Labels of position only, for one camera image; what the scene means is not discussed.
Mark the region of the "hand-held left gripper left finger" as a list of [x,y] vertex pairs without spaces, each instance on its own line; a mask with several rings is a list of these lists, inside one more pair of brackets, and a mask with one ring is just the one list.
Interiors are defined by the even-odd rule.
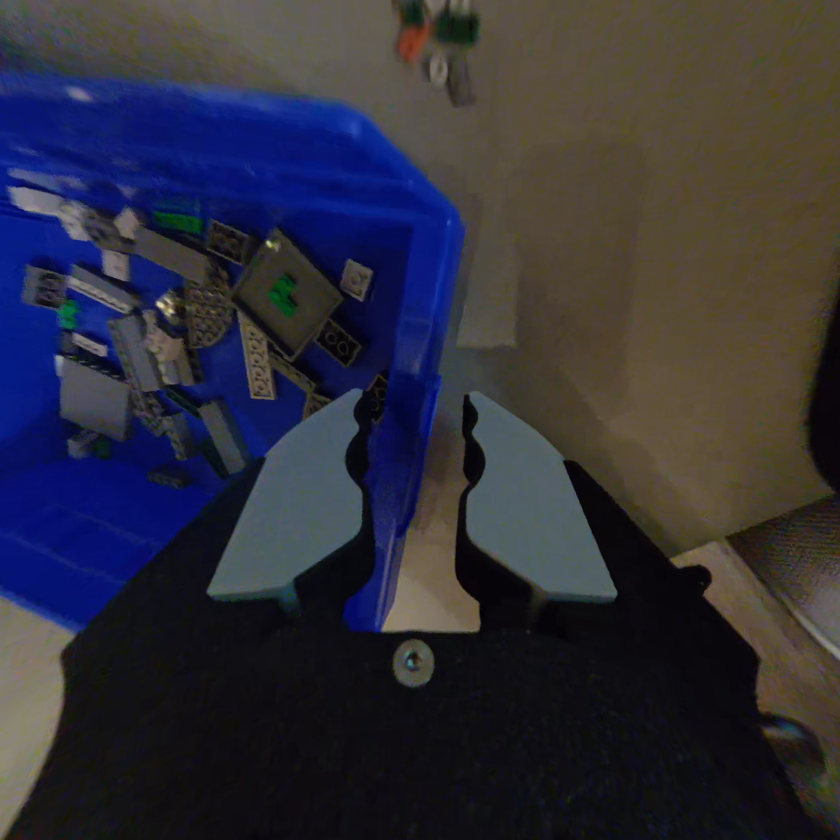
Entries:
[[206,593],[216,602],[277,601],[289,615],[341,617],[371,578],[375,541],[364,487],[368,392],[350,390],[266,453]]

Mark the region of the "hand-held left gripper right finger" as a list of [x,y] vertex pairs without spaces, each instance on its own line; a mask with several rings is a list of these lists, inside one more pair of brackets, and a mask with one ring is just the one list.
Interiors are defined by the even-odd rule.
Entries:
[[608,610],[617,598],[560,451],[480,392],[465,395],[467,482],[456,578],[481,627],[534,627],[545,613]]

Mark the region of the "pile of grey building bricks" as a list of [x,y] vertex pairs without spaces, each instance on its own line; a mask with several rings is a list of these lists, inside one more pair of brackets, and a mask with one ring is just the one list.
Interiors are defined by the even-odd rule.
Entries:
[[353,389],[382,411],[402,267],[368,223],[149,191],[2,187],[2,485],[219,490]]

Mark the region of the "blue plastic bin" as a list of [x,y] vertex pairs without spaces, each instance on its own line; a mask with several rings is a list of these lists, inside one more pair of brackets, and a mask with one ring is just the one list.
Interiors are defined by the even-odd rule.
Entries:
[[100,613],[223,487],[201,454],[195,485],[147,473],[172,446],[137,418],[108,458],[70,458],[60,418],[57,315],[22,300],[28,266],[96,270],[96,247],[8,200],[37,187],[117,213],[136,207],[263,238],[286,234],[327,276],[373,270],[365,302],[334,315],[362,344],[342,366],[310,346],[300,366],[340,396],[389,376],[371,437],[374,577],[346,608],[381,629],[396,593],[440,389],[464,229],[457,211],[364,115],[323,100],[221,88],[2,74],[2,596],[72,631]]

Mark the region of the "grey desk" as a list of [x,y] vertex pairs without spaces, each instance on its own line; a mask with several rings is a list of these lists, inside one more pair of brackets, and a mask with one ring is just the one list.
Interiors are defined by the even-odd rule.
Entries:
[[477,389],[579,460],[812,727],[838,824],[838,664],[724,542],[827,493],[805,443],[838,259],[838,2],[478,2],[477,94],[394,54],[392,2],[2,2],[26,69],[340,99],[468,228],[388,631],[477,629],[451,565]]

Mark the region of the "group of small loose bricks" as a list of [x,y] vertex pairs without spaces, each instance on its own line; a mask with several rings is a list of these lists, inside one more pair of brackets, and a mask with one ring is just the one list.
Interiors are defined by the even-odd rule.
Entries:
[[420,69],[425,81],[445,91],[457,109],[470,107],[476,93],[469,54],[480,39],[481,17],[470,1],[392,1],[397,17],[395,54],[405,67]]

